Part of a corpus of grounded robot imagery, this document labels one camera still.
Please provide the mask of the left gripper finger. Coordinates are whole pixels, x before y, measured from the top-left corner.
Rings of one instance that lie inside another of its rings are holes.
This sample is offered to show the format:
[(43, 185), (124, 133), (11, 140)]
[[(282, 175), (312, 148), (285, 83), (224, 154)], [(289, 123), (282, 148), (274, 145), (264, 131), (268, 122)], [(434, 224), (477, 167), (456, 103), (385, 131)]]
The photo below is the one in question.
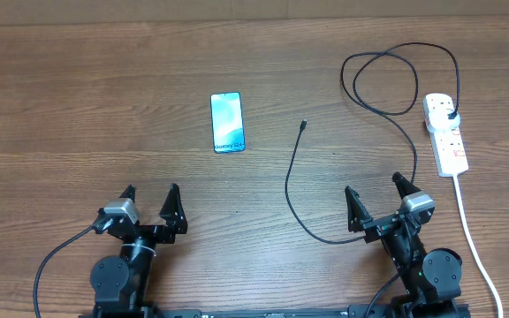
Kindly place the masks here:
[(171, 228), (187, 227), (186, 215), (177, 184), (171, 184), (170, 191), (159, 212), (159, 216), (166, 222), (166, 225)]
[(132, 185), (129, 185), (119, 196), (120, 199), (130, 199), (131, 201), (135, 201), (136, 197), (136, 188)]

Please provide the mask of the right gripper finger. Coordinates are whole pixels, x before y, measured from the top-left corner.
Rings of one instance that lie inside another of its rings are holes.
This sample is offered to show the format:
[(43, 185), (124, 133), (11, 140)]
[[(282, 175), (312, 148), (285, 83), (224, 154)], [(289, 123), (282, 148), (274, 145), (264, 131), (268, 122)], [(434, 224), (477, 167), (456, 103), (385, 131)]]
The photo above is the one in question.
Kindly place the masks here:
[(373, 217), (361, 202), (360, 195), (350, 186), (345, 188), (345, 195), (348, 210), (348, 230), (351, 232), (363, 231), (364, 224), (371, 222)]
[(408, 195), (421, 191), (420, 188), (415, 186), (398, 171), (393, 173), (391, 180), (395, 184), (401, 200), (404, 200)]

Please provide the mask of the Samsung Galaxy smartphone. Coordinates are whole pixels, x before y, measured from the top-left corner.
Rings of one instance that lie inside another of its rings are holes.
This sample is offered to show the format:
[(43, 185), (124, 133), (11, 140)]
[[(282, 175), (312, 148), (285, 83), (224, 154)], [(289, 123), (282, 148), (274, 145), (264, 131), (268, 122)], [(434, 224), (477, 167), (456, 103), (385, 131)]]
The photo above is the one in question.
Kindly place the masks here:
[(242, 103), (239, 92), (210, 97), (214, 151), (218, 154), (246, 149)]

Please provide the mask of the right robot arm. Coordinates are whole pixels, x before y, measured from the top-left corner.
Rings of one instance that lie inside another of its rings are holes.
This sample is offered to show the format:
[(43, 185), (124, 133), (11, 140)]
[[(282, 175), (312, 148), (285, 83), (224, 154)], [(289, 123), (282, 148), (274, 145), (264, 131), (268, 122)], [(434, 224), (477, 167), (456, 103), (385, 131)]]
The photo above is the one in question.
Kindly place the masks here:
[(383, 286), (367, 305), (347, 308), (351, 317), (469, 317), (467, 305), (455, 301), (461, 295), (462, 259), (449, 248), (427, 252), (419, 233), (432, 217), (435, 204), (423, 190), (396, 172), (392, 182), (401, 204), (391, 215), (375, 219), (351, 187), (345, 189), (348, 230), (362, 232), (367, 243), (381, 241), (397, 273), (388, 285), (401, 280), (404, 295), (388, 304), (377, 300), (387, 290)]

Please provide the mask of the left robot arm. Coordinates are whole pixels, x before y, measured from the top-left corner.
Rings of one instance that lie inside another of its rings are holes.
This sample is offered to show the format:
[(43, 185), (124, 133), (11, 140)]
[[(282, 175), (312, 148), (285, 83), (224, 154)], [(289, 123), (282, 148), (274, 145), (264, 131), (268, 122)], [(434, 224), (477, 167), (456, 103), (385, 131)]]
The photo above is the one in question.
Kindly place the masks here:
[(188, 223), (179, 186), (172, 184), (159, 212), (164, 224), (141, 223), (135, 205), (136, 188), (129, 185), (119, 198), (98, 210), (92, 229), (122, 241), (119, 255), (99, 260), (91, 270), (95, 291), (94, 317), (161, 317), (157, 305), (146, 301), (156, 246), (172, 244), (187, 232)]

